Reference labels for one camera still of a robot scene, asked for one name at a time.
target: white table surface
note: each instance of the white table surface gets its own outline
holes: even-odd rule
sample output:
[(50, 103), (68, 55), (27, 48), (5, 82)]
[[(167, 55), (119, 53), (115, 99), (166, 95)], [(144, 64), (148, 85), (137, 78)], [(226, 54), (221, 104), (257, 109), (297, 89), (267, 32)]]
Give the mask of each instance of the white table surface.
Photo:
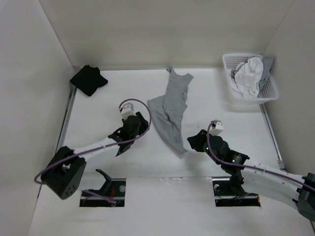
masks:
[[(221, 136), (232, 149), (278, 167), (259, 106), (231, 106), (223, 70), (175, 70), (194, 76), (182, 122), (188, 150), (187, 137), (206, 129), (209, 121), (220, 119), (224, 125)], [(64, 145), (82, 147), (105, 138), (122, 124), (117, 110), (121, 101), (132, 97), (147, 101), (163, 95), (168, 82), (166, 70), (106, 71), (102, 75), (109, 83), (92, 97), (77, 91)], [(141, 105), (135, 104), (135, 108), (148, 118)], [(262, 207), (215, 207), (208, 177), (227, 174), (204, 153), (189, 150), (177, 156), (154, 126), (129, 151), (104, 159), (98, 168), (111, 177), (127, 177), (125, 207), (79, 207), (79, 191), (62, 201), (43, 186), (29, 236), (314, 235), (310, 222), (297, 211), (262, 196)]]
[[(182, 121), (182, 136), (188, 153), (178, 156), (159, 137), (154, 126), (130, 150), (114, 158), (104, 158), (97, 166), (87, 167), (85, 177), (103, 178), (95, 168), (111, 177), (218, 177), (227, 174), (204, 153), (192, 150), (187, 137), (206, 129), (211, 120), (223, 122), (221, 136), (230, 147), (256, 161), (278, 167), (277, 153), (258, 105), (233, 107), (221, 69), (175, 69), (194, 76)], [(100, 141), (122, 126), (120, 102), (137, 98), (144, 102), (165, 94), (169, 73), (160, 70), (102, 71), (109, 83), (91, 97), (77, 90), (64, 145), (80, 148)], [(141, 104), (134, 103), (147, 119)]]

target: white enclosure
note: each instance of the white enclosure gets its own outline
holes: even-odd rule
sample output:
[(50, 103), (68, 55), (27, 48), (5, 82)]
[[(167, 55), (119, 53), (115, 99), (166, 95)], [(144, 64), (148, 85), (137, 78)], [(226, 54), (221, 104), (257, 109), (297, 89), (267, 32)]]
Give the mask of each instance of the white enclosure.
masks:
[[(69, 79), (86, 64), (104, 70), (109, 84), (91, 98), (77, 91), (68, 129), (63, 130), (65, 145), (80, 147), (103, 138), (112, 132), (107, 122), (119, 126), (119, 114), (104, 116), (95, 107), (117, 111), (121, 99), (146, 101), (163, 95), (168, 78), (163, 68), (173, 65), (182, 68), (180, 74), (195, 76), (183, 120), (184, 140), (210, 120), (221, 119), (222, 137), (233, 149), (273, 167), (282, 158), (295, 174), (314, 173), (314, 9), (313, 0), (0, 0), (0, 235), (49, 235), (48, 230), (65, 236), (154, 235), (150, 228), (156, 235), (314, 235), (309, 221), (266, 198), (262, 208), (254, 210), (213, 207), (207, 177), (226, 174), (204, 155), (190, 151), (179, 158), (154, 127), (132, 146), (128, 161), (124, 155), (102, 166), (113, 177), (129, 177), (125, 209), (82, 210), (78, 192), (61, 201), (46, 187), (36, 204), (39, 185), (33, 182), (56, 151)], [(275, 55), (273, 75), (280, 98), (266, 104), (271, 130), (265, 107), (236, 108), (228, 102), (221, 59), (226, 53)], [(191, 178), (175, 180), (170, 190), (161, 184), (166, 177)], [(146, 199), (142, 205), (133, 191), (146, 198), (156, 191), (169, 195), (152, 198), (153, 204)], [(143, 215), (134, 218), (137, 210)], [(223, 230), (226, 224), (208, 211), (243, 221), (237, 219)], [(131, 218), (134, 224), (115, 231), (112, 221)], [(209, 219), (211, 228), (206, 227)]]

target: laundry basket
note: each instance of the laundry basket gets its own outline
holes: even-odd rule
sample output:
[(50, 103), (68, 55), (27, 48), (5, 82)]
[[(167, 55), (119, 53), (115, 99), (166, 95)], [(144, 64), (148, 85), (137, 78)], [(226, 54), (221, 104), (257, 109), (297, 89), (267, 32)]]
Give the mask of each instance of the laundry basket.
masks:
[(259, 92), (258, 97), (244, 98), (241, 93), (232, 89), (231, 86), (231, 70), (235, 70), (237, 65), (241, 62), (247, 62), (249, 58), (260, 57), (262, 55), (250, 54), (250, 53), (237, 53), (237, 54), (225, 54), (223, 55), (223, 64), (225, 70), (225, 77), (227, 82), (228, 94), (231, 102), (236, 105), (251, 105), (251, 104), (263, 104), (270, 100), (276, 100), (279, 98), (279, 92), (277, 85), (272, 76), (270, 76), (267, 84)]

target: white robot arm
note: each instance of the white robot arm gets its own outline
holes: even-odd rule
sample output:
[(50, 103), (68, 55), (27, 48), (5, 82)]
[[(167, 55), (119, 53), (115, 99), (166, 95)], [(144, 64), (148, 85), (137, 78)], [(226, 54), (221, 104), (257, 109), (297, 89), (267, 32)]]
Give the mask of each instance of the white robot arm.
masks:
[(149, 123), (140, 112), (134, 113), (133, 104), (127, 103), (120, 109), (123, 126), (102, 141), (82, 148), (60, 148), (41, 175), (42, 183), (52, 189), (61, 199), (69, 198), (76, 190), (94, 191), (99, 195), (106, 192), (107, 183), (111, 178), (102, 170), (96, 170), (105, 177), (102, 186), (80, 184), (86, 165), (102, 163), (105, 158), (118, 156), (127, 151), (137, 136), (148, 130)]
[(247, 155), (231, 150), (220, 136), (223, 125), (211, 122), (206, 130), (189, 137), (192, 149), (206, 152), (221, 168), (231, 175), (229, 183), (238, 196), (256, 193), (283, 202), (301, 215), (315, 221), (315, 175), (293, 175), (251, 160)]

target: purple cable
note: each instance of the purple cable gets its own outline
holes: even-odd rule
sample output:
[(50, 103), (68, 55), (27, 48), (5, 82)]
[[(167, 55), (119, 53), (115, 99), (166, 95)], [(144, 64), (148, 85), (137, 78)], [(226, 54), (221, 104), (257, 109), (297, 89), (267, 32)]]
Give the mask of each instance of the purple cable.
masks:
[(243, 196), (240, 196), (240, 197), (236, 197), (236, 198), (232, 198), (233, 200), (242, 200), (244, 199), (245, 197), (249, 196), (251, 193), (246, 193), (244, 194)]
[[(50, 165), (50, 166), (47, 166), (44, 170), (42, 170), (41, 172), (39, 172), (35, 178), (34, 178), (34, 182), (35, 183), (38, 183), (38, 184), (44, 184), (43, 182), (40, 182), (38, 181), (37, 179), (44, 173), (46, 173), (47, 171), (49, 171), (50, 169), (56, 167), (57, 165), (60, 165), (74, 157), (77, 157), (77, 156), (80, 156), (80, 155), (84, 155), (84, 154), (87, 154), (87, 153), (90, 153), (90, 152), (93, 152), (93, 151), (98, 151), (98, 150), (101, 150), (101, 149), (104, 149), (104, 148), (108, 148), (108, 147), (111, 147), (111, 146), (115, 146), (115, 145), (120, 145), (120, 144), (127, 144), (127, 143), (130, 143), (130, 142), (134, 142), (136, 141), (137, 139), (140, 139), (143, 135), (145, 135), (149, 129), (150, 129), (150, 126), (151, 126), (151, 123), (152, 123), (152, 117), (151, 117), (151, 112), (150, 112), (150, 109), (149, 107), (143, 102), (143, 101), (140, 101), (139, 99), (135, 99), (135, 98), (129, 98), (129, 99), (126, 99), (124, 100), (123, 102), (121, 102), (121, 104), (119, 105), (119, 109), (122, 107), (122, 105), (125, 103), (125, 102), (128, 102), (128, 101), (136, 101), (136, 102), (139, 102), (141, 103), (148, 111), (149, 113), (149, 125), (148, 125), (148, 128), (144, 131), (143, 134), (139, 135), (138, 137), (135, 137), (134, 139), (130, 139), (130, 140), (127, 140), (127, 141), (122, 141), (122, 142), (117, 142), (117, 143), (112, 143), (112, 144), (107, 144), (105, 146), (102, 146), (102, 147), (96, 147), (96, 148), (93, 148), (93, 149), (90, 149), (90, 150), (86, 150), (86, 151), (83, 151), (83, 152), (80, 152), (80, 153), (76, 153), (76, 154), (73, 154), (71, 156), (68, 156), (66, 157), (65, 159), (62, 159), (60, 161), (57, 161), (56, 163)], [(88, 190), (84, 190), (84, 192), (86, 193), (89, 193), (89, 194), (92, 194), (94, 196), (97, 196), (97, 197), (100, 197), (100, 198), (103, 198), (104, 200), (110, 202), (110, 201), (114, 201), (114, 202), (110, 202), (110, 203), (116, 203), (115, 200), (112, 200), (111, 198), (109, 197), (105, 197), (105, 196), (102, 196), (102, 195), (99, 195), (99, 194), (96, 194), (96, 193), (93, 193), (93, 192), (90, 192)]]
[(305, 183), (302, 183), (298, 180), (295, 180), (289, 176), (285, 176), (285, 175), (282, 175), (282, 174), (279, 174), (279, 173), (276, 173), (276, 172), (273, 172), (273, 171), (269, 171), (269, 170), (264, 170), (262, 168), (258, 168), (258, 167), (254, 167), (254, 166), (248, 166), (248, 165), (241, 165), (241, 164), (236, 164), (236, 163), (230, 163), (230, 162), (226, 162), (226, 161), (222, 161), (221, 159), (219, 159), (212, 151), (211, 149), (211, 146), (210, 146), (210, 128), (211, 126), (214, 124), (214, 122), (212, 121), (209, 126), (208, 126), (208, 129), (207, 129), (207, 145), (208, 145), (208, 148), (209, 148), (209, 152), (211, 154), (211, 156), (219, 161), (221, 164), (225, 164), (225, 165), (228, 165), (228, 166), (236, 166), (236, 167), (240, 167), (240, 168), (249, 168), (249, 169), (253, 169), (253, 170), (257, 170), (257, 171), (262, 171), (262, 172), (266, 172), (268, 174), (271, 174), (271, 175), (274, 175), (274, 176), (278, 176), (278, 177), (281, 177), (281, 178), (285, 178), (285, 179), (288, 179), (288, 180), (291, 180), (292, 182), (295, 182), (297, 184), (300, 184), (302, 185), (303, 187), (306, 187), (310, 190), (312, 190), (313, 192), (315, 192), (315, 188), (309, 186), (308, 184), (305, 184)]

